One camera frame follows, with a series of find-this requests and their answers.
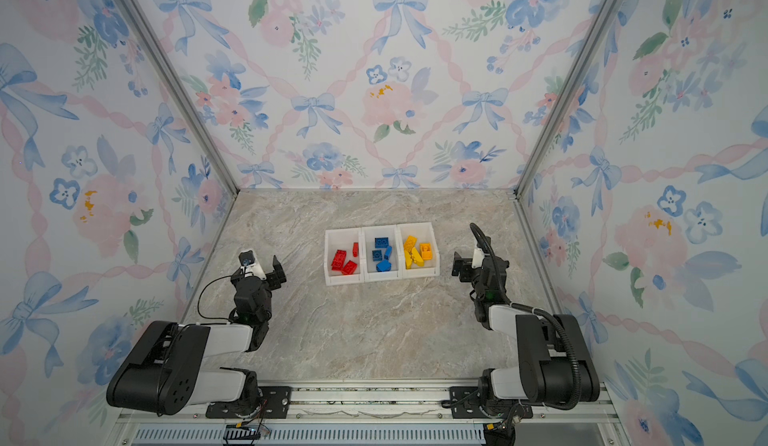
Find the long red lego brick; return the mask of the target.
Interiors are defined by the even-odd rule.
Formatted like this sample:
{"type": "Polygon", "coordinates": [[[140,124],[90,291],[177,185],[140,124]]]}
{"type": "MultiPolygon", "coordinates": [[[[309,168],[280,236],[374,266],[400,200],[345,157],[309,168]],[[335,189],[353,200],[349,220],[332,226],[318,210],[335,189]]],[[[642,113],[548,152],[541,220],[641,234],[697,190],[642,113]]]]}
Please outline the long red lego brick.
{"type": "Polygon", "coordinates": [[[353,275],[357,272],[358,263],[355,261],[347,261],[342,269],[343,275],[353,275]]]}

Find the white three-compartment bin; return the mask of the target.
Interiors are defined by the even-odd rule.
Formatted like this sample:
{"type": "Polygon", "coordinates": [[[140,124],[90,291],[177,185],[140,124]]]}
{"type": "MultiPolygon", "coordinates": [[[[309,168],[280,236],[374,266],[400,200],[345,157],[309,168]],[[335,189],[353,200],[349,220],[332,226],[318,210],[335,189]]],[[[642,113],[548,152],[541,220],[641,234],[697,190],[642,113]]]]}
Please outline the white three-compartment bin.
{"type": "Polygon", "coordinates": [[[436,277],[440,255],[429,222],[327,230],[328,286],[436,277]]]}

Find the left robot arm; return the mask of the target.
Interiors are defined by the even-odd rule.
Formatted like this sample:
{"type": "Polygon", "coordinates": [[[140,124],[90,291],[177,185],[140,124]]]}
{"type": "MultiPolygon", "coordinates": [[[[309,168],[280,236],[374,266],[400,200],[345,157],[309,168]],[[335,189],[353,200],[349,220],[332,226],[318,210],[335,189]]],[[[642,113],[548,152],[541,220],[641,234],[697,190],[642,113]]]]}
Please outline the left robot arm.
{"type": "Polygon", "coordinates": [[[240,252],[238,261],[228,277],[234,287],[229,316],[212,323],[152,322],[110,380],[108,405],[158,416],[175,415],[190,405],[206,405],[209,418],[250,419],[262,413],[268,400],[256,372],[202,368],[209,357],[261,347],[272,318],[273,292],[287,281],[276,257],[270,271],[252,250],[240,252]]]}

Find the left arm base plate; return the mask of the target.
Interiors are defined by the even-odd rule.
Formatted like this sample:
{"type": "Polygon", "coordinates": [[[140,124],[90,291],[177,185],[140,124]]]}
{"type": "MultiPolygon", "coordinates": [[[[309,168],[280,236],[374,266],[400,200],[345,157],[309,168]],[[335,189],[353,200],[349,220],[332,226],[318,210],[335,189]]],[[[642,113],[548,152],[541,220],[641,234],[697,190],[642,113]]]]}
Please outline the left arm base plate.
{"type": "Polygon", "coordinates": [[[207,419],[286,419],[293,389],[290,386],[260,386],[246,391],[233,402],[214,402],[208,405],[207,419]]]}

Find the long yellow lego brick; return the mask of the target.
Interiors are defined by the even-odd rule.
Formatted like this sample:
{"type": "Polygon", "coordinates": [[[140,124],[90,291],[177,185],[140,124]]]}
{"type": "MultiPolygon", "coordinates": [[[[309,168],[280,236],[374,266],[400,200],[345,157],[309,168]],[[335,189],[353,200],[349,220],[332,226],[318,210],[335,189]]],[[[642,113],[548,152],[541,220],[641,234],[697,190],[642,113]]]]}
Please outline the long yellow lego brick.
{"type": "Polygon", "coordinates": [[[404,242],[404,251],[410,253],[417,245],[418,239],[414,236],[408,236],[404,242]]]}

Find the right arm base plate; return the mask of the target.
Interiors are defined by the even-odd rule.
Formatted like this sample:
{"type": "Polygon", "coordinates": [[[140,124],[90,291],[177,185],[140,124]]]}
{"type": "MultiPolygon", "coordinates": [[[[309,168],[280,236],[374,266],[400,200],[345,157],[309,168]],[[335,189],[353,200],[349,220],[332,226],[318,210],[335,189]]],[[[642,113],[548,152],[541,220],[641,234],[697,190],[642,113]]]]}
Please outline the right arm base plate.
{"type": "Polygon", "coordinates": [[[441,407],[449,409],[454,419],[519,422],[533,417],[532,407],[518,399],[497,399],[478,387],[469,386],[450,387],[449,398],[441,401],[441,407]]]}

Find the yellow printed lego piece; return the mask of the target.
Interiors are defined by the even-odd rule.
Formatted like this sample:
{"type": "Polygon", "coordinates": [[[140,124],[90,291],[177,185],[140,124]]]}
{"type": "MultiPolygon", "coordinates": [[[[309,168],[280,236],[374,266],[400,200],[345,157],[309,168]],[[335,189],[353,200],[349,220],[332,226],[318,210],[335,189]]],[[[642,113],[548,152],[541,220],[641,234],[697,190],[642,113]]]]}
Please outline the yellow printed lego piece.
{"type": "Polygon", "coordinates": [[[420,244],[420,255],[424,261],[430,261],[433,259],[432,245],[428,242],[420,244]]]}

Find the red lego brick front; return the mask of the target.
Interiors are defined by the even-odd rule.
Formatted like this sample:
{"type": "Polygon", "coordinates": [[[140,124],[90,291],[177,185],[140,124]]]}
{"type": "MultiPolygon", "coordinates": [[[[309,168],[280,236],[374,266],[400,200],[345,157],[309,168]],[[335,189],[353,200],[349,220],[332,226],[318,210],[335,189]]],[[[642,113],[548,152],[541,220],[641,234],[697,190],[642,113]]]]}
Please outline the red lego brick front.
{"type": "Polygon", "coordinates": [[[338,249],[335,251],[330,266],[332,271],[342,271],[346,262],[347,251],[338,249]]]}

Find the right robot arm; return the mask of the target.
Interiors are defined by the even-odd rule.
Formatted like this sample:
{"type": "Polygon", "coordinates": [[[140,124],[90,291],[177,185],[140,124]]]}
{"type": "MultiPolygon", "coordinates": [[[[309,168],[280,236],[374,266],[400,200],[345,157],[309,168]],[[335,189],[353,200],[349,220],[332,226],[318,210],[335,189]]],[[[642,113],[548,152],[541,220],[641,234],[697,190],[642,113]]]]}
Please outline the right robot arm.
{"type": "Polygon", "coordinates": [[[508,267],[508,261],[479,249],[471,258],[454,254],[451,274],[471,285],[475,319],[515,341],[517,364],[484,370],[473,392],[446,405],[494,417],[517,406],[571,410],[597,401],[601,381],[578,320],[510,301],[508,267]]]}

